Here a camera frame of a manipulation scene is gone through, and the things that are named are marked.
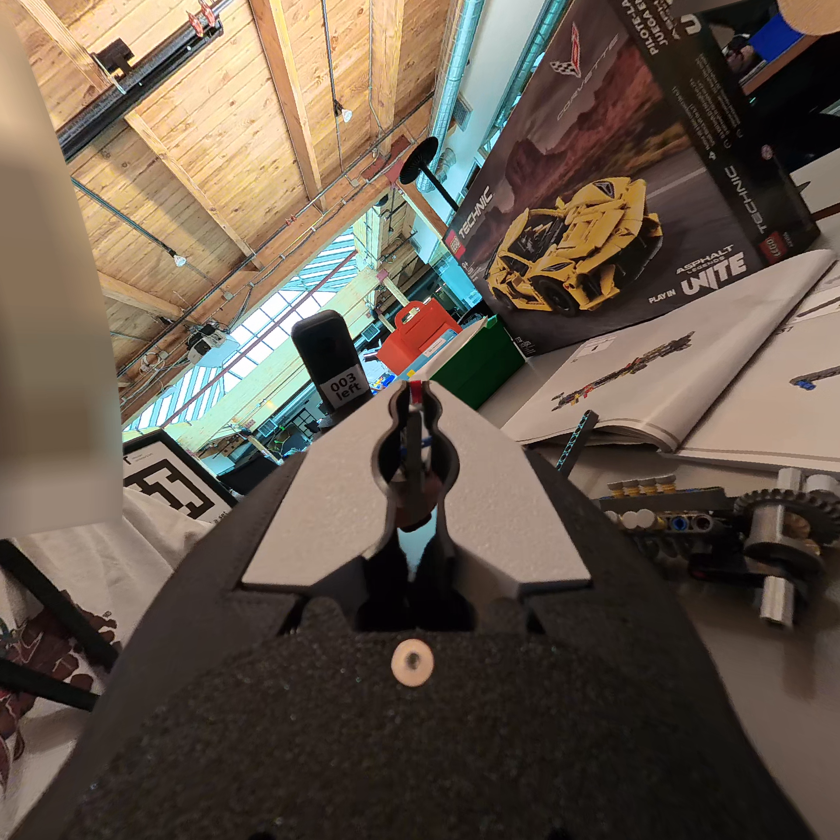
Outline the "person's left hand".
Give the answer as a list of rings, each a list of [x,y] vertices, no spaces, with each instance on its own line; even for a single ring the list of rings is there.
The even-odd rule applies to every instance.
[[[442,483],[436,475],[426,478],[422,493],[418,496],[407,483],[396,485],[395,527],[411,532],[422,527],[432,517],[438,504]]]

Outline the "black framed marker sign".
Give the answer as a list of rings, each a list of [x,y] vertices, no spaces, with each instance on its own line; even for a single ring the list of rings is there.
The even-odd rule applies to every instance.
[[[122,445],[123,485],[189,518],[218,522],[237,505],[235,496],[162,429]]]

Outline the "grey lego car chassis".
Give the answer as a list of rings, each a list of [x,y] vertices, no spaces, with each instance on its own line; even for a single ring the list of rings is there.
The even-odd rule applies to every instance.
[[[730,497],[678,490],[674,475],[615,481],[595,500],[652,561],[679,560],[697,580],[757,592],[769,624],[793,627],[839,536],[838,480],[781,469],[775,486]]]

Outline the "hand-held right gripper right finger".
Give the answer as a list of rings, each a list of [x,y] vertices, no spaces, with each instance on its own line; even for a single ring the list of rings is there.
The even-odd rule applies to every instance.
[[[441,384],[425,386],[458,462],[439,520],[455,546],[458,592],[483,610],[587,586],[591,575],[522,447]]]

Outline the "green storage bin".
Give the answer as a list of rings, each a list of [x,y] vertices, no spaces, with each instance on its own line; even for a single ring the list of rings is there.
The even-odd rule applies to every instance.
[[[464,349],[439,369],[432,368],[423,378],[441,384],[477,410],[522,368],[524,362],[504,323],[498,316],[492,316]]]

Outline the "yellow car lego box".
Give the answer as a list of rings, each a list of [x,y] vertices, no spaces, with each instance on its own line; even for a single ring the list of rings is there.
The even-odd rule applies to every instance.
[[[446,244],[529,357],[673,311],[819,229],[705,24],[572,2]]]

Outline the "long dark grey lego beam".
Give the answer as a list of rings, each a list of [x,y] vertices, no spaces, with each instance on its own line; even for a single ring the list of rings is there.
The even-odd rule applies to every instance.
[[[586,447],[598,422],[599,416],[595,412],[592,410],[584,412],[578,426],[566,442],[556,464],[556,469],[562,476],[570,476],[572,469],[582,455],[583,449]]]
[[[421,449],[423,436],[423,412],[413,412],[409,408],[404,433],[406,453],[403,459],[403,472],[405,483],[418,496],[423,491],[426,476],[423,450]]]

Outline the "person's white shirt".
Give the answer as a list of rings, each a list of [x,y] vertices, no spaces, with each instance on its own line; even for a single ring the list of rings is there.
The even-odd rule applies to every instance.
[[[121,650],[173,570],[213,524],[125,488],[122,518],[40,532],[11,543]],[[109,680],[8,572],[1,575],[1,655],[90,692]],[[1,834],[8,838],[67,761],[88,715],[1,689]]]

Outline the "orange felt bag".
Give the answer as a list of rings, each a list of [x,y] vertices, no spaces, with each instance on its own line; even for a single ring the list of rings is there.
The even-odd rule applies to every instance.
[[[395,330],[383,342],[376,356],[392,373],[401,375],[408,369],[414,369],[417,358],[429,355],[428,348],[441,336],[461,331],[462,328],[437,300],[409,301],[396,314]]]

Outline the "open lego instruction booklet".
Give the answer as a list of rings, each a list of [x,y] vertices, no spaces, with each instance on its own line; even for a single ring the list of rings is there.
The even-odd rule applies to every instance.
[[[814,250],[583,343],[502,428],[838,476],[838,258]]]

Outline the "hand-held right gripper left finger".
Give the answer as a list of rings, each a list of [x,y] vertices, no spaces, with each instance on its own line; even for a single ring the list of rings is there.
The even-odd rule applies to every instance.
[[[406,560],[386,479],[400,464],[410,391],[394,381],[313,443],[241,578],[262,631],[325,596],[353,629],[407,631]]]

